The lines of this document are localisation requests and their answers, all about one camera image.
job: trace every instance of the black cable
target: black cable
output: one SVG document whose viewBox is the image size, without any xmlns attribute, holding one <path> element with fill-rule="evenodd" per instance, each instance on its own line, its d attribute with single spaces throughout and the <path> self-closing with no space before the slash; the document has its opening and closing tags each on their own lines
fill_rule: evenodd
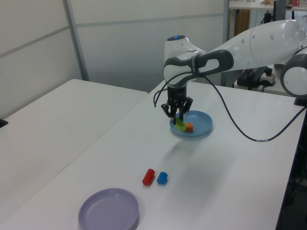
<svg viewBox="0 0 307 230">
<path fill-rule="evenodd" d="M 169 82 L 171 82 L 173 79 L 175 79 L 176 77 L 179 77 L 179 76 L 181 76 L 181 75 L 183 75 L 183 74 L 192 74 L 192 72 L 183 72 L 183 73 L 177 74 L 176 76 L 174 76 L 174 77 L 172 77 L 170 80 L 168 80 L 168 81 L 164 84 L 164 86 L 162 87 L 162 89 L 159 91 L 157 100 L 155 100 L 155 96 L 156 96 L 156 94 L 157 94 L 158 92 L 156 92 L 155 95 L 154 95 L 154 97 L 153 97 L 153 103 L 154 103 L 154 106 L 155 106 L 155 107 L 156 107 L 157 102 L 158 102 L 158 100 L 159 100 L 160 94 L 162 93 L 162 91 L 164 91 L 165 86 L 167 86 L 167 84 L 168 84 Z"/>
<path fill-rule="evenodd" d="M 154 97 L 153 97 L 153 103 L 154 103 L 154 99 L 156 97 L 156 95 L 160 92 L 161 90 L 158 90 L 157 92 L 155 92 Z"/>
<path fill-rule="evenodd" d="M 263 87 L 262 87 L 262 90 L 261 90 L 261 92 L 263 92 L 263 91 L 264 91 L 264 88 L 265 88 L 265 84 L 263 84 Z"/>
<path fill-rule="evenodd" d="M 219 96 L 220 96 L 220 98 L 222 99 L 222 102 L 223 102 L 223 104 L 224 104 L 224 107 L 225 107 L 225 109 L 226 109 L 226 111 L 227 111 L 227 113 L 228 113 L 228 115 L 229 115 L 229 117 L 230 117 L 230 119 L 231 119 L 231 121 L 234 123 L 234 125 L 236 126 L 236 128 L 242 133 L 242 135 L 243 136 L 245 136 L 246 138 L 248 138 L 248 139 L 250 139 L 250 140 L 252 140 L 252 141 L 255 141 L 255 142 L 267 142 L 267 141 L 271 141 L 271 140 L 273 140 L 273 139 L 275 139 L 276 137 L 278 137 L 279 135 L 281 135 L 290 125 L 291 125 L 291 123 L 306 109 L 306 107 L 304 107 L 304 108 L 302 108 L 292 119 L 291 119 L 291 121 L 279 132 L 279 133 L 277 133 L 275 136 L 273 136 L 273 137 L 271 137 L 271 138 L 269 138 L 269 139 L 266 139 L 266 140 L 256 140 L 256 139 L 254 139 L 254 138 L 251 138 L 251 137 L 249 137 L 248 135 L 246 135 L 240 128 L 239 128 L 239 126 L 235 123 L 235 121 L 234 121 L 234 119 L 232 118 L 232 116 L 230 115 L 230 112 L 229 112 L 229 110 L 228 110 L 228 108 L 227 108 L 227 105 L 226 105 L 226 103 L 225 103 L 225 101 L 224 101 L 224 98 L 222 97 L 222 95 L 221 95 L 221 93 L 219 92 L 219 90 L 216 88 L 216 86 L 206 77 L 206 76 L 204 76 L 203 75 L 203 77 L 214 87 L 214 89 L 217 91 L 217 93 L 219 94 Z"/>
<path fill-rule="evenodd" d="M 293 56 L 295 56 L 297 53 L 299 53 L 300 51 L 302 51 L 303 49 L 306 49 L 306 48 L 307 48 L 307 46 L 299 49 L 298 51 L 296 51 L 296 53 Z"/>
</svg>

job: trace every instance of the purple plate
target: purple plate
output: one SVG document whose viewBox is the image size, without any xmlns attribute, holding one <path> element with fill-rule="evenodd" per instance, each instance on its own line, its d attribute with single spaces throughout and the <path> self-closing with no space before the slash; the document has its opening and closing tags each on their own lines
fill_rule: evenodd
<svg viewBox="0 0 307 230">
<path fill-rule="evenodd" d="M 128 230 L 139 215 L 135 196 L 121 188 L 95 193 L 81 206 L 78 220 L 83 230 Z"/>
</svg>

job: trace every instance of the white tabletop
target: white tabletop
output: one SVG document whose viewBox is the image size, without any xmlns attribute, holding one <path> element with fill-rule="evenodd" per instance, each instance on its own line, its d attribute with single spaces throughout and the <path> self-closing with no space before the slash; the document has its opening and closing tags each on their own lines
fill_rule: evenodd
<svg viewBox="0 0 307 230">
<path fill-rule="evenodd" d="M 218 87 L 237 124 L 250 136 L 270 138 L 301 109 L 294 98 Z M 231 123 L 210 85 L 190 83 L 192 110 L 213 118 L 202 139 L 173 135 L 169 118 L 153 107 L 151 92 L 62 170 L 0 230 L 78 230 L 78 212 L 93 193 L 112 187 L 138 199 L 138 230 L 274 230 L 302 127 L 301 114 L 271 142 L 246 139 Z M 166 102 L 166 93 L 158 105 Z M 152 168 L 168 183 L 142 185 Z"/>
<path fill-rule="evenodd" d="M 246 0 L 230 0 L 229 9 L 242 9 L 242 10 L 273 10 L 273 5 L 260 4 L 263 0 L 246 1 Z M 293 7 L 287 11 L 307 11 L 307 7 Z"/>
<path fill-rule="evenodd" d="M 71 80 L 7 117 L 0 129 L 0 223 L 146 95 Z"/>
</svg>

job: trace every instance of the blue plate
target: blue plate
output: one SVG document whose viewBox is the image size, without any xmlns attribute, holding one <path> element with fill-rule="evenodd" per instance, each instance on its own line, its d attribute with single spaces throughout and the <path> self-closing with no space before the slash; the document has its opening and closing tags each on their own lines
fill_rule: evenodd
<svg viewBox="0 0 307 230">
<path fill-rule="evenodd" d="M 109 188 L 89 197 L 78 219 L 83 230 L 129 230 L 138 215 L 139 203 L 131 192 Z"/>
<path fill-rule="evenodd" d="M 180 132 L 172 123 L 172 120 L 169 121 L 169 125 L 171 130 L 181 136 L 185 137 L 199 137 L 205 134 L 210 133 L 213 126 L 212 118 L 201 111 L 193 111 L 190 110 L 189 112 L 183 115 L 183 122 L 191 122 L 193 124 L 194 132 Z"/>
</svg>

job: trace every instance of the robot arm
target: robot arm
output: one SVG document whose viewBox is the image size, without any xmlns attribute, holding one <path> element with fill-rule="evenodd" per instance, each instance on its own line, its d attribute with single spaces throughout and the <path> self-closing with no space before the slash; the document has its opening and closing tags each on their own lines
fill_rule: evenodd
<svg viewBox="0 0 307 230">
<path fill-rule="evenodd" d="M 282 86 L 295 97 L 307 98 L 305 47 L 305 31 L 293 20 L 251 28 L 209 53 L 194 46 L 185 36 L 171 37 L 165 43 L 163 75 L 168 82 L 168 100 L 162 108 L 170 118 L 174 118 L 179 109 L 180 118 L 183 119 L 192 103 L 186 93 L 190 81 L 202 75 L 258 68 L 287 60 L 280 77 Z"/>
</svg>

